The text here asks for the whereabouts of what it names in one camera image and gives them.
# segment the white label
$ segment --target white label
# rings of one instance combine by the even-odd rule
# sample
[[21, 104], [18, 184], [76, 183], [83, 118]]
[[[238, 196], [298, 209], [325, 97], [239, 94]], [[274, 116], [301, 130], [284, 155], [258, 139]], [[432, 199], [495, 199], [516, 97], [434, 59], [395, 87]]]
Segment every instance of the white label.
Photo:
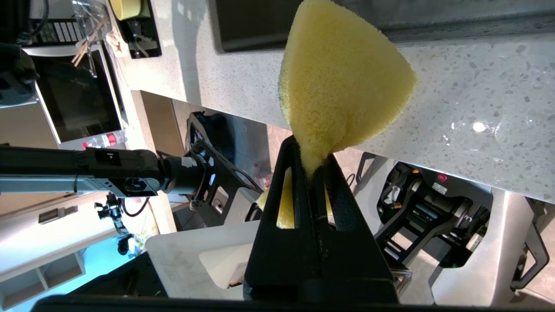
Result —
[[434, 184], [432, 185], [432, 189], [440, 192], [441, 195], [445, 195], [445, 193], [447, 192], [447, 188], [443, 185], [437, 184], [437, 182], [434, 182]]
[[196, 161], [191, 157], [181, 157], [181, 165], [184, 167], [196, 167]]

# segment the floor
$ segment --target floor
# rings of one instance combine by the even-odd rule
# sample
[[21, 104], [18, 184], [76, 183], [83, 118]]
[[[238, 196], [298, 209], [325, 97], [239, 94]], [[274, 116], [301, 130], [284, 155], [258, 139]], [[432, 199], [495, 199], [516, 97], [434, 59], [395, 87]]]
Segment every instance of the floor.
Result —
[[[182, 137], [186, 133], [186, 121], [191, 112], [204, 110], [207, 114], [215, 113], [215, 111], [177, 100], [174, 100], [173, 104]], [[291, 132], [237, 116], [227, 115], [226, 117], [228, 118], [236, 144], [235, 165], [253, 178], [263, 178], [266, 175], [270, 175], [275, 168], [281, 142], [289, 137]], [[348, 148], [335, 153], [335, 156], [345, 178], [351, 174], [356, 174], [362, 151], [356, 148]], [[351, 189], [354, 189], [355, 185], [356, 183], [353, 183]], [[186, 203], [186, 200], [179, 196], [170, 196], [170, 203], [174, 207], [178, 207]], [[371, 209], [375, 206], [375, 203], [359, 201], [359, 206], [361, 209]], [[551, 221], [553, 215], [555, 215], [555, 207], [552, 205], [548, 207], [547, 214], [547, 222], [541, 228], [541, 233], [548, 252], [550, 255], [555, 255], [555, 222]], [[190, 209], [178, 210], [177, 216], [176, 224], [179, 224], [183, 230], [204, 227], [198, 214]], [[413, 281], [400, 298], [402, 303], [433, 303], [430, 287], [428, 286], [428, 278], [436, 265], [437, 261], [433, 257], [424, 251], [420, 252], [417, 259], [409, 267], [413, 272]], [[537, 293], [553, 300], [555, 299], [555, 288], [552, 287], [554, 283], [555, 261], [552, 261], [532, 280], [527, 289], [532, 293]]]

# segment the chopsticks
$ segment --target chopsticks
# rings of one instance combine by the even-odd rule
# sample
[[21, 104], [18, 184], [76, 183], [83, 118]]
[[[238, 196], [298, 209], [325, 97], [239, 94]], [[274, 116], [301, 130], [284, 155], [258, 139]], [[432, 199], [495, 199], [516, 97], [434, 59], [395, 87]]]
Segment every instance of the chopsticks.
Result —
[[106, 24], [106, 21], [108, 21], [108, 15], [104, 16], [104, 18], [102, 18], [102, 20], [98, 22], [97, 26], [93, 29], [93, 32], [88, 36], [88, 40], [86, 38], [83, 38], [76, 44], [76, 46], [81, 45], [81, 49], [79, 50], [79, 53], [77, 53], [71, 60], [73, 66], [77, 67], [77, 65], [79, 65], [79, 62], [81, 62], [81, 59], [87, 52], [90, 43], [94, 41], [98, 31], [100, 30], [102, 25]]

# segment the quartz countertop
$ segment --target quartz countertop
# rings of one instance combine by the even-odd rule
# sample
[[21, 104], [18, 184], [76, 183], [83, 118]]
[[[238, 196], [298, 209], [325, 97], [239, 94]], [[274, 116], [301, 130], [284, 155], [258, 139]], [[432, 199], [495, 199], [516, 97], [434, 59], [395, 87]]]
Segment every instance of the quartz countertop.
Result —
[[[121, 58], [127, 84], [289, 128], [278, 100], [283, 51], [223, 53], [210, 5], [152, 1], [162, 56]], [[555, 33], [397, 47], [419, 84], [399, 119], [360, 149], [555, 203]]]

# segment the yellow bowl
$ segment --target yellow bowl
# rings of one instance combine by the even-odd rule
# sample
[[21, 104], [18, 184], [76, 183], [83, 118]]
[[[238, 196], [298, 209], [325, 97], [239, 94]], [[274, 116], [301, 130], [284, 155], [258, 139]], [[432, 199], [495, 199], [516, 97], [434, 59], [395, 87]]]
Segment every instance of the yellow bowl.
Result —
[[110, 0], [115, 17], [123, 21], [140, 13], [141, 0]]

